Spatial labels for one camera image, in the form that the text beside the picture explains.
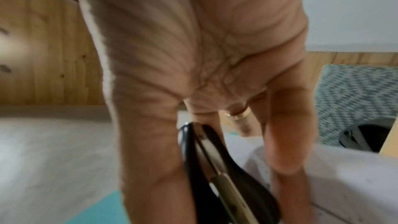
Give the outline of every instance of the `gray patterned fabric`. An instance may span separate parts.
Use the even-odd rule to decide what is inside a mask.
[[[339,133],[365,120],[398,113],[398,68],[326,65],[315,89],[318,142],[340,146]]]

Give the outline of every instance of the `ring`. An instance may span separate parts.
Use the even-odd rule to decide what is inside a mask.
[[[240,113],[240,114],[231,115],[231,114],[225,113],[225,115],[228,118],[231,118],[233,121],[238,121],[240,119],[248,117],[248,115],[250,115],[251,112],[252,112],[251,109],[249,107],[247,107],[247,109],[245,111],[243,111],[242,113]]]

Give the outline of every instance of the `stapler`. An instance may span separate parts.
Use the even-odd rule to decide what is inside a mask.
[[[214,129],[188,123],[180,136],[198,224],[279,223],[275,198],[233,161]]]

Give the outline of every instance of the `wrinkled skin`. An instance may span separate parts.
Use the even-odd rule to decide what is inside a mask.
[[[104,71],[132,223],[195,223],[177,106],[221,134],[247,102],[285,223],[311,223],[303,162],[316,138],[301,0],[79,0]]]

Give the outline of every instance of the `wooden wall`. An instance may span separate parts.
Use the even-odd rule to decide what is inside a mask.
[[[0,0],[0,104],[104,104],[101,68],[73,0]],[[396,53],[310,52],[325,64],[398,66]]]

